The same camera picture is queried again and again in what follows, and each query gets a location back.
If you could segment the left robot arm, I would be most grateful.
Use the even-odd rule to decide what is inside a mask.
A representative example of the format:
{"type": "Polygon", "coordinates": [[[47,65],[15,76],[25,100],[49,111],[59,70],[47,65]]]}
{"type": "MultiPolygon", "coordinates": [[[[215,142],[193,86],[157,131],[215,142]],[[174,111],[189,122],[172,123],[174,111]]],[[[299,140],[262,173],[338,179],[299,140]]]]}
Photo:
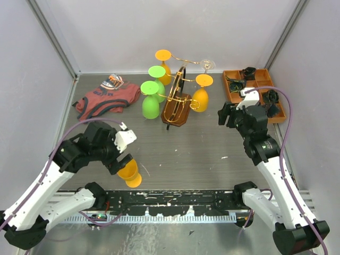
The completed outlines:
{"type": "Polygon", "coordinates": [[[118,158],[137,136],[123,122],[118,123],[120,130],[116,130],[108,121],[88,120],[84,132],[69,139],[63,136],[35,181],[13,205],[1,211],[1,229],[10,245],[30,250],[66,218],[79,211],[102,210],[106,206],[106,191],[96,182],[86,184],[53,206],[48,202],[90,162],[101,162],[114,175],[133,159],[130,154],[118,158]]]}

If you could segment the gold wine glass rack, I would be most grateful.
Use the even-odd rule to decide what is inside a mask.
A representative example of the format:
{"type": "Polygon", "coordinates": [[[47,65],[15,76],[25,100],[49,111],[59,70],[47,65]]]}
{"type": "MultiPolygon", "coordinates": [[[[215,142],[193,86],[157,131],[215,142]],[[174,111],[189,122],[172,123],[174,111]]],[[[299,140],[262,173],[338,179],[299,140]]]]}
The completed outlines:
{"type": "Polygon", "coordinates": [[[166,130],[169,130],[171,126],[180,127],[186,123],[189,112],[192,110],[190,107],[192,97],[190,94],[184,93],[183,89],[186,82],[196,82],[195,79],[190,80],[186,78],[186,66],[189,63],[200,65],[201,62],[177,58],[172,53],[171,55],[171,58],[181,61],[182,65],[175,75],[171,75],[174,80],[169,95],[164,96],[166,103],[161,113],[161,119],[166,124],[166,130]]]}

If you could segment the green goblet front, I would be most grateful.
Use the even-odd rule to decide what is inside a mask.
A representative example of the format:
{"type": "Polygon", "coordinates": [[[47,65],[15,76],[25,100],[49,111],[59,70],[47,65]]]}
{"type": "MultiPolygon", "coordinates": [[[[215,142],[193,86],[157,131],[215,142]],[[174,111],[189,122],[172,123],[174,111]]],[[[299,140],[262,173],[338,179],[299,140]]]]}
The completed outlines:
{"type": "Polygon", "coordinates": [[[149,68],[148,74],[155,79],[155,82],[158,84],[158,91],[155,97],[157,98],[159,103],[162,103],[165,100],[165,86],[160,81],[160,78],[166,74],[165,69],[160,65],[154,65],[149,68]]]}

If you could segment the orange goblet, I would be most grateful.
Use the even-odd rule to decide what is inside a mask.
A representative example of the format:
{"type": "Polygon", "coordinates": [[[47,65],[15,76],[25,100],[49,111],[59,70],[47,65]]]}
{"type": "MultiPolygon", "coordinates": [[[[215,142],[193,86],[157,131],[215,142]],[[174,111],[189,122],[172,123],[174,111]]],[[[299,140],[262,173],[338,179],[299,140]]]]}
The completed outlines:
{"type": "Polygon", "coordinates": [[[209,96],[206,87],[213,84],[213,78],[208,74],[199,74],[195,79],[199,85],[199,89],[193,94],[191,101],[191,109],[195,112],[204,112],[208,108],[209,96]]]}
{"type": "Polygon", "coordinates": [[[117,172],[117,174],[130,188],[137,188],[142,182],[142,176],[139,173],[138,165],[135,159],[132,159],[130,162],[128,162],[125,167],[117,172]]]}
{"type": "Polygon", "coordinates": [[[159,80],[165,86],[169,85],[172,80],[171,70],[166,63],[166,61],[168,61],[171,57],[172,57],[171,52],[166,49],[160,49],[155,53],[155,58],[161,61],[161,66],[165,69],[165,74],[161,78],[159,78],[159,80]]]}

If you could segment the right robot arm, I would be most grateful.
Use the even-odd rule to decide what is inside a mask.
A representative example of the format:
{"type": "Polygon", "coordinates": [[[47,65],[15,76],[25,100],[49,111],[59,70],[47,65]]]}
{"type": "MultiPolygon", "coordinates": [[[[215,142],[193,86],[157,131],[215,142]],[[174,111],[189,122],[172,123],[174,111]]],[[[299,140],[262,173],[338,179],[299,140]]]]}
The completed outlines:
{"type": "Polygon", "coordinates": [[[281,254],[297,254],[323,244],[330,232],[324,220],[317,220],[297,190],[280,158],[280,147],[268,134],[265,109],[258,105],[242,106],[226,102],[218,111],[218,124],[235,128],[243,138],[244,150],[264,176],[275,197],[266,199],[249,181],[235,185],[233,203],[239,209],[249,207],[272,231],[281,254]]]}

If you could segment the clear wine glass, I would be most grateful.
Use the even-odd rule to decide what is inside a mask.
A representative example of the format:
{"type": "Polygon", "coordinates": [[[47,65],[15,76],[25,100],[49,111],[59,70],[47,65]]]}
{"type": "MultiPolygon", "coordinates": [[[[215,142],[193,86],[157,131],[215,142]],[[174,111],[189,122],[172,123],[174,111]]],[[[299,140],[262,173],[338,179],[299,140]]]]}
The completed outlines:
{"type": "Polygon", "coordinates": [[[200,66],[204,70],[204,74],[207,74],[209,70],[212,70],[215,68],[215,63],[208,59],[204,59],[200,62],[200,66]]]}

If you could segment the green goblet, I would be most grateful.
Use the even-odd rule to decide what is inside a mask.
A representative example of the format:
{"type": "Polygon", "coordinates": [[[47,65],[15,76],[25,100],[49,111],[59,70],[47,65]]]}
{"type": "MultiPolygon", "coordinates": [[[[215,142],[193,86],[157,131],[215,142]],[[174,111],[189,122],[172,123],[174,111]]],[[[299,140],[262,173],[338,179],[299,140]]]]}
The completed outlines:
{"type": "Polygon", "coordinates": [[[155,81],[145,81],[140,90],[145,98],[142,102],[142,114],[146,119],[155,119],[159,116],[159,101],[156,97],[158,84],[155,81]]]}
{"type": "Polygon", "coordinates": [[[157,98],[159,103],[162,103],[165,100],[165,86],[160,81],[160,78],[166,74],[165,69],[160,65],[154,65],[149,68],[148,74],[155,79],[155,82],[158,84],[158,91],[155,97],[157,98]]]}

